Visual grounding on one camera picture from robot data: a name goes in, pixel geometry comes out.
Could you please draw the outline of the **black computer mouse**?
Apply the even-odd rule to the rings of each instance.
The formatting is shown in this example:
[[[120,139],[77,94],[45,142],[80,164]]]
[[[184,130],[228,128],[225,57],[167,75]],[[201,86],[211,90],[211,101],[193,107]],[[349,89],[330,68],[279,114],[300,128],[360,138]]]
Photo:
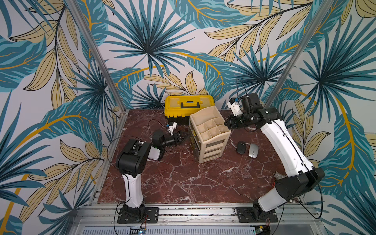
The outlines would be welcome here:
[[[236,147],[236,151],[238,154],[243,155],[246,152],[247,145],[243,141],[239,141]]]

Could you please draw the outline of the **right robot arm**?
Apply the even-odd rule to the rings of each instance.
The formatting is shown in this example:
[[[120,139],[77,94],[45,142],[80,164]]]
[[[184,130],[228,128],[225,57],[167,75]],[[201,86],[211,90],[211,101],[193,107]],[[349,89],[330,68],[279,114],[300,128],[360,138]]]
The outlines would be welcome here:
[[[233,113],[229,115],[225,125],[230,129],[251,125],[260,129],[271,142],[285,168],[286,177],[277,180],[274,188],[255,200],[250,209],[255,221],[273,221],[271,216],[277,207],[318,187],[325,173],[322,168],[314,167],[298,148],[278,109],[264,108],[256,93],[232,98],[227,105]]]

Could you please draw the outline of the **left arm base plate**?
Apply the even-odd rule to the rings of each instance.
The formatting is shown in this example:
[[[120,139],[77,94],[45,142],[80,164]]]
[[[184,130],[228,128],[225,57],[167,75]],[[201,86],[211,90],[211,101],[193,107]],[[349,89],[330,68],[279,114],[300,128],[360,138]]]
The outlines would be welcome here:
[[[131,208],[125,205],[125,207],[120,209],[117,223],[118,224],[136,224],[136,223],[147,223],[156,224],[158,223],[159,208],[158,207],[139,207]]]

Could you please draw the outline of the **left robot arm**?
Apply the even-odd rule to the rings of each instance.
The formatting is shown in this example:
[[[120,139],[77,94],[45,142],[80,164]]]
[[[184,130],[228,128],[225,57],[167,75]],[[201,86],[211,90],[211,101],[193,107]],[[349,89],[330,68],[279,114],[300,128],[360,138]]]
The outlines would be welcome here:
[[[141,175],[147,161],[160,161],[166,147],[178,146],[188,138],[189,134],[184,131],[176,131],[168,136],[162,130],[157,130],[153,132],[150,143],[134,138],[127,142],[116,160],[116,168],[125,183],[126,201],[121,215],[126,222],[138,222],[146,218]]]

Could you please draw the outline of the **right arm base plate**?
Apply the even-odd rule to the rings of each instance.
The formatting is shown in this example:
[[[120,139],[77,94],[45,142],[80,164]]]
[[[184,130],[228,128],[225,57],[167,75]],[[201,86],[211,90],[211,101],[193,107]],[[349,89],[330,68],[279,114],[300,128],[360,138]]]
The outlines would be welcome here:
[[[264,212],[257,207],[236,207],[235,214],[239,223],[274,223],[279,221],[275,210]]]

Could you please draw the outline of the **beige drawer organizer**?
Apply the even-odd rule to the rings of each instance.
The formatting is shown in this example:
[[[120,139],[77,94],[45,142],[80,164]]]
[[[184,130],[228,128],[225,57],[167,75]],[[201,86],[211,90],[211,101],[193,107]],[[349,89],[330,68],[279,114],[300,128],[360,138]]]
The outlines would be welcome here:
[[[216,106],[204,108],[190,115],[193,151],[202,164],[220,158],[230,138],[231,130]]]

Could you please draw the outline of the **white computer mouse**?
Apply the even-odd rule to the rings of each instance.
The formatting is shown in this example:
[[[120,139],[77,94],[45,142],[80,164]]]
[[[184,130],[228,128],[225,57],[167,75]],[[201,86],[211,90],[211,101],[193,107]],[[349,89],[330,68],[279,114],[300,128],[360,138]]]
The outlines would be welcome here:
[[[259,146],[256,144],[250,144],[248,155],[250,158],[257,158],[259,153]]]

